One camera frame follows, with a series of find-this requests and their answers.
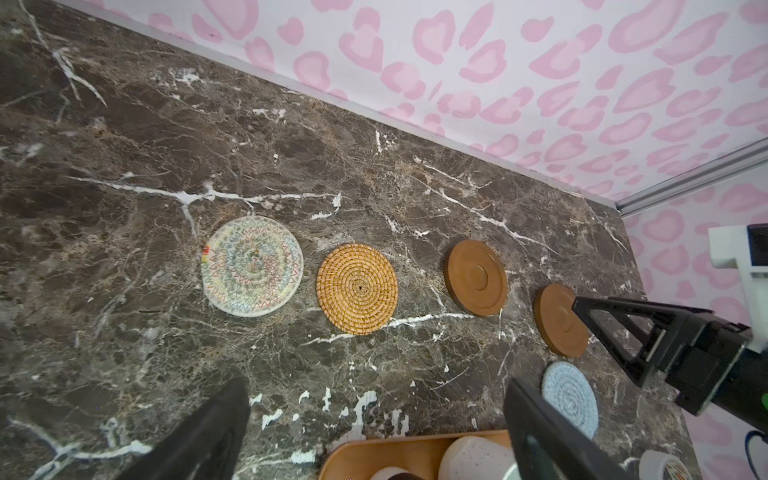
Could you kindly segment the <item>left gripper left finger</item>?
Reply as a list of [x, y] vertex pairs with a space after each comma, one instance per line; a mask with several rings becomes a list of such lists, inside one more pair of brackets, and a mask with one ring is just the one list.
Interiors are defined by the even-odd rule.
[[246, 380], [233, 378], [119, 477], [231, 479], [250, 412]]

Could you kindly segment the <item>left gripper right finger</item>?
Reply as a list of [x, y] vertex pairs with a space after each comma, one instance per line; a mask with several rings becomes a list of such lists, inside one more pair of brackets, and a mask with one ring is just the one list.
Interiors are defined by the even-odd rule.
[[531, 385], [507, 384], [503, 413], [523, 479], [630, 479]]

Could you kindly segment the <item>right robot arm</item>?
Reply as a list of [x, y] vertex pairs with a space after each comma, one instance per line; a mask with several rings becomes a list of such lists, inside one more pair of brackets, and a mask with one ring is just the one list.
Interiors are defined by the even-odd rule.
[[714, 404], [767, 431], [767, 351], [749, 348], [750, 327], [707, 309], [618, 297], [578, 296], [572, 311], [637, 387], [663, 379], [688, 413]]

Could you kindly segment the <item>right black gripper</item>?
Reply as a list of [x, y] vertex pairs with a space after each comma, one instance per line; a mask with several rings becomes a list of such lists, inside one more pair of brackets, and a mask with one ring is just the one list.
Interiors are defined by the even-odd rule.
[[636, 386], [663, 380], [677, 391], [675, 403], [695, 416], [750, 343], [747, 325], [702, 308], [578, 296], [572, 311]]

